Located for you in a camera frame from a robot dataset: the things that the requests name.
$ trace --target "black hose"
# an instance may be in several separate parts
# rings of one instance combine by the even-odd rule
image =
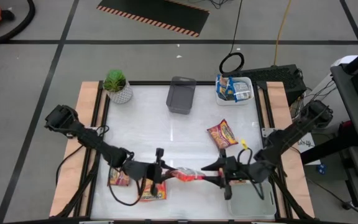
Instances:
[[[22,32],[30,24],[30,22],[34,18],[34,16],[35,16],[34,2],[32,0],[27,0],[27,3],[29,3],[29,13],[24,18],[24,20],[19,25],[17,25],[17,27],[15,27],[13,30],[11,30],[7,34],[4,34],[4,35],[0,36],[0,44],[3,44],[7,40],[10,40],[14,36],[16,36],[17,34]]]

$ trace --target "white table surface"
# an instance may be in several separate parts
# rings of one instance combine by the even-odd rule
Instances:
[[[161,147],[165,150],[162,159],[169,166],[200,170],[218,158],[218,149],[207,129],[222,119],[226,119],[236,139],[240,142],[244,138],[254,153],[262,148],[254,99],[248,105],[219,106],[214,86],[197,86],[191,112],[183,115],[169,112],[165,104],[169,86],[132,86],[132,89],[134,96],[128,103],[110,104],[107,119],[110,131],[104,140],[133,151],[137,161],[153,162],[156,148]],[[241,144],[237,144],[226,152],[236,156],[241,149]],[[243,153],[241,161],[247,161],[248,155]],[[169,179],[166,200],[139,202],[133,207],[121,205],[108,189],[108,170],[107,162],[101,159],[92,219],[235,219],[227,209],[224,191],[206,181],[184,183]],[[137,198],[133,180],[128,187],[112,188],[124,202],[132,203]]]

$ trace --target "black and orange striped mat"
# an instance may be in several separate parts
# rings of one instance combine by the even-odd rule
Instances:
[[[102,0],[99,10],[198,37],[209,11],[169,0]]]

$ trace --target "potted plant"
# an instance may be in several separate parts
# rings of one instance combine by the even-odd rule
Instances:
[[[132,89],[121,70],[110,70],[103,88],[109,92],[111,101],[115,103],[126,103],[132,98]]]

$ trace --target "succulent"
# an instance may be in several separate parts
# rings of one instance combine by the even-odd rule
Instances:
[[[110,70],[103,83],[103,88],[116,93],[125,87],[126,79],[121,70]]]

